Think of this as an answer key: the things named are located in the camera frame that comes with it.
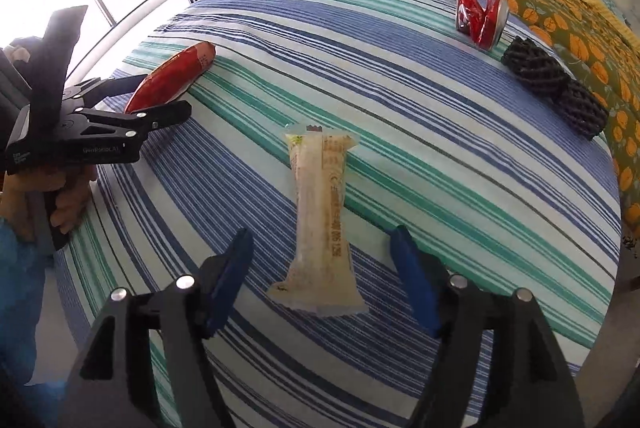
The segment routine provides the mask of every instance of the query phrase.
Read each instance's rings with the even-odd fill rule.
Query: blue stripe
[[[531,97],[510,74],[483,62],[463,50],[420,31],[382,18],[363,15],[321,2],[301,0],[202,0],[210,9],[232,9],[285,17],[319,26],[361,42],[382,47],[408,60],[490,97],[529,125],[547,135],[597,179],[609,182],[611,160],[601,149],[579,137],[545,102]],[[613,196],[618,195],[617,187]]]
[[[616,243],[606,235],[602,229],[592,221],[577,205],[571,202],[567,197],[562,195],[556,188],[540,179],[533,170],[529,169],[524,164],[518,162],[510,155],[499,150],[494,144],[480,137],[472,134],[469,130],[459,126],[453,121],[444,118],[437,113],[430,111],[422,106],[417,105],[409,98],[396,96],[392,91],[385,88],[378,88],[376,92],[383,96],[378,96],[373,93],[370,94],[367,91],[367,82],[364,79],[360,79],[361,84],[355,86],[358,77],[354,74],[350,74],[336,66],[327,65],[320,62],[318,59],[313,59],[301,52],[295,52],[293,50],[280,47],[277,44],[267,42],[263,39],[256,38],[249,33],[239,30],[212,30],[211,28],[190,26],[190,31],[198,31],[201,34],[208,34],[209,36],[219,36],[220,38],[234,37],[234,41],[248,46],[256,47],[268,52],[270,56],[280,58],[291,65],[298,65],[308,72],[313,72],[322,78],[334,82],[335,84],[349,88],[352,92],[363,95],[377,102],[384,104],[386,107],[394,110],[400,115],[406,118],[420,123],[425,129],[429,129],[436,134],[446,137],[449,141],[460,145],[476,156],[480,157],[488,164],[496,167],[499,171],[506,173],[516,180],[523,187],[533,192],[541,201],[547,203],[551,208],[555,209],[562,215],[564,215],[569,222],[575,225],[585,236],[590,238],[594,244],[596,244],[611,260],[617,261],[617,246]],[[342,78],[336,78],[336,75],[342,75]],[[407,111],[407,109],[415,109],[420,118]],[[444,123],[443,127],[437,127],[436,123],[441,121]],[[466,137],[466,145],[462,145],[460,137]],[[552,201],[549,196],[555,196],[557,201]]]
[[[185,17],[184,20],[210,20],[212,22],[240,23],[250,28],[267,31],[268,33],[276,36],[287,38],[288,40],[305,44],[307,46],[313,46],[316,49],[324,50],[325,52],[329,52],[342,60],[346,60],[347,62],[378,72],[387,78],[395,80],[407,87],[411,87],[418,92],[446,104],[452,109],[471,116],[473,119],[482,123],[482,125],[485,125],[492,131],[497,132],[501,137],[517,144],[523,151],[526,151],[531,157],[535,158],[543,164],[543,166],[556,174],[556,176],[565,180],[572,189],[581,195],[585,201],[587,201],[600,214],[609,226],[615,229],[620,224],[617,220],[616,213],[614,213],[611,207],[608,206],[604,200],[584,182],[584,180],[578,177],[565,163],[543,147],[539,142],[530,137],[530,135],[513,126],[507,120],[495,115],[488,109],[485,109],[481,105],[468,100],[468,98],[462,97],[454,90],[441,86],[414,71],[402,68],[393,62],[380,59],[372,54],[350,47],[347,44],[341,44],[335,40],[322,37],[321,35],[288,28],[257,17],[245,17],[243,15],[190,15],[189,17]],[[167,31],[171,31],[170,28],[172,27],[173,26],[167,26],[165,29]],[[366,86],[367,84],[373,87],[378,87],[377,84],[361,80],[362,86]]]
[[[308,384],[305,384],[300,377],[293,372],[286,372],[277,366],[270,364],[268,358],[264,358],[258,348],[252,344],[250,339],[234,325],[230,324],[219,333],[220,337],[232,346],[244,361],[249,363],[256,371],[269,379],[275,386],[289,394],[292,398],[300,401],[310,410],[323,415],[337,424],[352,427],[384,428],[383,424],[374,420],[369,420],[360,411],[351,411],[338,402],[327,400],[316,394],[316,391]]]
[[[166,225],[162,215],[158,212],[158,209],[156,209],[148,194],[145,192],[140,179],[135,176],[133,167],[130,164],[124,164],[121,165],[121,167],[129,177],[128,181],[124,177],[121,179],[123,191],[125,192],[125,195],[128,192],[132,195],[135,193],[135,195],[138,196],[138,199],[131,200],[132,209],[138,211],[136,215],[138,215],[139,220],[142,217],[145,218],[145,224],[148,225],[145,226],[145,231],[153,233],[152,236],[149,236],[149,241],[156,249],[156,253],[160,254],[162,259],[167,262],[165,267],[169,268],[171,266],[174,268],[174,271],[170,273],[171,276],[173,278],[177,278],[180,275],[183,275],[185,270],[187,273],[196,273],[198,266],[193,262],[191,257],[187,254],[169,227]],[[172,253],[175,253],[178,256],[180,263],[177,263]]]
[[[122,194],[124,195],[127,204],[129,204],[129,207],[134,212],[138,224],[145,231],[145,235],[148,238],[149,244],[151,244],[154,250],[153,253],[145,253],[145,261],[152,255],[156,255],[162,262],[162,265],[164,266],[167,273],[169,273],[172,278],[176,278],[179,275],[183,274],[184,271],[182,271],[181,268],[174,263],[173,257],[167,252],[167,250],[162,249],[163,246],[158,239],[158,230],[156,227],[154,227],[153,222],[149,220],[148,215],[145,213],[146,210],[143,204],[140,203],[138,199],[132,197],[134,192],[130,184],[130,174],[127,173],[128,171],[124,169],[124,165],[114,164],[112,165],[112,168],[116,180],[118,181],[118,184],[122,189]]]
[[[356,397],[349,392],[344,391],[339,386],[335,386],[333,383],[326,381],[314,372],[311,372],[306,366],[301,364],[289,356],[284,350],[279,348],[270,339],[264,336],[258,329],[251,325],[244,317],[238,312],[233,311],[230,319],[238,325],[240,329],[259,347],[263,347],[264,350],[276,358],[280,363],[290,369],[293,375],[299,376],[305,381],[308,381],[317,388],[326,391],[331,396],[344,404],[349,405],[356,410],[367,413],[372,417],[382,419],[385,422],[397,424],[398,426],[404,426],[406,420],[403,417],[397,416],[387,410],[377,407],[371,403],[368,403],[359,397]]]
[[[296,417],[267,401],[247,384],[234,379],[234,374],[210,350],[206,350],[206,353],[213,366],[213,374],[216,380],[258,415],[279,428],[309,428]]]
[[[109,217],[111,219],[111,222],[113,223],[113,227],[116,229],[120,241],[122,242],[122,246],[124,246],[125,250],[127,251],[129,258],[140,277],[145,280],[145,283],[151,291],[157,291],[160,288],[158,284],[156,284],[156,280],[154,280],[150,271],[143,262],[140,253],[136,249],[136,246],[134,245],[129,232],[124,225],[124,220],[120,215],[118,206],[113,198],[113,195],[111,194],[111,188],[109,184],[106,183],[107,179],[108,178],[105,169],[102,166],[98,165],[98,189],[100,190],[102,198],[104,199],[104,202],[106,204],[106,208],[109,212]]]
[[[571,373],[571,375],[574,378],[575,378],[575,376],[578,375],[578,372],[580,372],[580,369],[582,368],[582,366],[580,364],[567,363],[567,365],[569,366],[569,372]]]
[[[91,325],[84,313],[84,308],[78,297],[78,290],[74,286],[71,273],[66,263],[63,251],[58,251],[55,256],[56,281],[58,283],[58,293],[65,312],[66,321],[69,325],[71,335],[76,342],[76,347],[82,347],[84,341],[89,336]]]

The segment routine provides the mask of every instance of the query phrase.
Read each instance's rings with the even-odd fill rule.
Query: bed
[[[56,257],[76,341],[114,287],[161,289],[221,253],[239,227],[254,263],[228,325],[206,344],[239,427],[401,427],[437,349],[388,254],[418,245],[482,287],[533,291],[576,373],[618,265],[618,182],[604,137],[575,134],[500,64],[454,31],[455,0],[201,0],[154,31],[116,76],[185,46],[216,44],[188,91],[192,118],[152,134],[139,163],[102,166],[88,214]],[[126,97],[103,102],[120,110]],[[359,135],[348,155],[345,231],[370,312],[318,319],[270,301],[295,252],[288,123]],[[152,356],[164,416],[178,424],[162,344]],[[484,337],[468,421],[478,416]]]
[[[609,109],[605,130],[625,224],[640,236],[640,40],[610,0],[509,0],[511,13],[556,51]]]

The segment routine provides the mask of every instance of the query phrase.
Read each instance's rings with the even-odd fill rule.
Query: black mesh ball
[[[533,94],[552,100],[559,115],[578,134],[593,139],[604,130],[608,111],[529,38],[516,37],[504,52],[502,63]]]

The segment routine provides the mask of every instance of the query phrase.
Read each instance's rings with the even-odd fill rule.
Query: black object
[[[640,368],[636,368],[626,389],[612,410],[604,416],[596,428],[638,428],[640,426]]]
[[[0,50],[0,173],[4,173],[4,147],[20,110],[29,103],[31,88]]]
[[[133,296],[119,288],[94,321],[69,376],[58,428],[168,428],[162,420],[149,329],[162,334],[183,428],[235,428],[202,344],[226,323],[254,249],[238,231],[224,255],[164,291]]]
[[[0,426],[10,428],[44,428],[36,414],[29,410],[15,386],[0,364]]]
[[[97,111],[91,107],[105,97],[133,92],[145,76],[91,79],[64,89],[62,98],[60,93],[52,93],[56,88],[53,84],[34,85],[31,105],[18,115],[4,152],[7,173],[39,166],[74,167],[139,160],[140,148],[148,133],[187,121],[191,116],[191,105],[174,101],[130,115]],[[58,228],[49,226],[56,195],[27,195],[36,243],[43,254],[61,249],[68,240]],[[50,238],[46,235],[47,230],[50,230]]]
[[[86,6],[54,12],[42,41],[23,66],[22,73],[31,85],[30,104],[18,114],[4,151],[8,174],[40,166],[133,163],[139,160],[140,147],[150,131],[183,123],[191,116],[191,106],[184,101],[132,115],[91,108],[106,97],[135,91],[146,75],[94,78],[65,89],[66,70],[85,12]],[[73,177],[72,170],[67,179]],[[27,195],[36,244],[44,255],[62,248],[68,240],[49,224],[56,195]]]
[[[398,270],[414,316],[416,309],[431,309],[417,316],[430,319],[426,327],[437,326],[435,337],[440,339],[409,428],[460,428],[485,329],[494,332],[494,347],[484,404],[474,426],[584,428],[574,380],[531,291],[520,288],[511,296],[487,293],[462,275],[452,275],[443,283],[442,262],[419,251],[404,226],[391,234],[391,255],[396,267],[422,271],[422,285],[438,297],[435,302],[424,300],[412,277]]]
[[[609,112],[529,38],[516,37],[504,52],[502,63],[533,94],[552,100],[559,115],[578,134],[593,139],[604,130]]]

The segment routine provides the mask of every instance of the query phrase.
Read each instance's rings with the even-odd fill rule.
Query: snack bar wrapper
[[[273,284],[267,294],[290,309],[318,316],[367,312],[340,218],[345,158],[357,139],[312,126],[288,127],[285,137],[296,179],[296,256],[285,281]]]

